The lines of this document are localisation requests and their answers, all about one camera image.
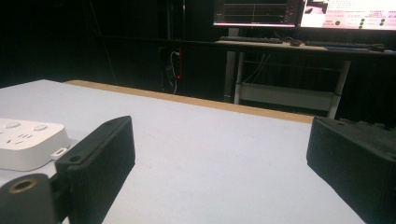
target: power strip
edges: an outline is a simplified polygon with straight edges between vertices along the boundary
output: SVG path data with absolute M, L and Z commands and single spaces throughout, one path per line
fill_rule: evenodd
M 60 158 L 69 146 L 62 124 L 0 119 L 0 169 L 37 169 Z

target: desk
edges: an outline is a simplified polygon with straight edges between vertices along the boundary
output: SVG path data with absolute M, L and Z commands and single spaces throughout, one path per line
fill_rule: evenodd
M 306 165 L 311 117 L 81 81 L 0 95 L 1 118 L 62 123 L 72 146 L 107 120 L 133 118 L 136 165 L 105 223 L 363 223 Z M 54 172 L 1 170 L 0 185 Z
M 269 104 L 278 105 L 290 105 L 299 106 L 305 108 L 311 108 L 316 110 L 328 111 L 328 117 L 334 118 L 337 111 L 338 105 L 341 100 L 343 88 L 347 80 L 347 74 L 351 65 L 352 59 L 359 57 L 366 58 L 370 57 L 373 59 L 396 59 L 396 52 L 375 52 L 368 49 L 338 49 L 338 48 L 323 48 L 323 47 L 311 47 L 302 44 L 300 47 L 292 47 L 288 43 L 283 44 L 266 44 L 266 43 L 248 43 L 248 42 L 235 42 L 235 41 L 218 41 L 220 45 L 235 45 L 237 47 L 257 47 L 262 52 L 274 52 L 281 54 L 292 54 L 296 55 L 300 51 L 300 55 L 309 56 L 329 56 L 333 59 L 341 60 L 342 67 L 339 70 L 339 76 L 337 84 L 333 92 L 324 91 L 305 91 L 289 88 L 281 88 L 274 86 L 255 85 L 251 83 L 243 83 L 243 63 L 244 63 L 244 51 L 238 50 L 239 58 L 237 65 L 237 78 L 235 84 L 235 93 L 233 95 L 233 102 L 239 104 L 240 99 L 258 101 Z M 225 79 L 225 99 L 231 98 L 232 85 L 233 85 L 233 69 L 235 61 L 235 55 L 233 52 L 229 52 L 227 56 L 227 71 Z

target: white tabletop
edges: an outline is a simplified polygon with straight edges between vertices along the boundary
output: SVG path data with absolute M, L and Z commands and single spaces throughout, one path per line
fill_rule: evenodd
M 310 124 L 40 80 L 0 90 L 0 118 L 62 123 L 72 146 L 133 118 L 136 165 L 105 223 L 363 223 L 306 164 Z M 0 170 L 0 185 L 33 172 Z

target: computer monitor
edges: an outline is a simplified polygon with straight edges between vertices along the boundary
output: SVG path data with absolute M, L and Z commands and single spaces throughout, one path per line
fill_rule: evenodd
M 345 30 L 396 30 L 395 0 L 304 0 L 298 26 Z
M 219 27 L 295 27 L 301 0 L 215 0 Z

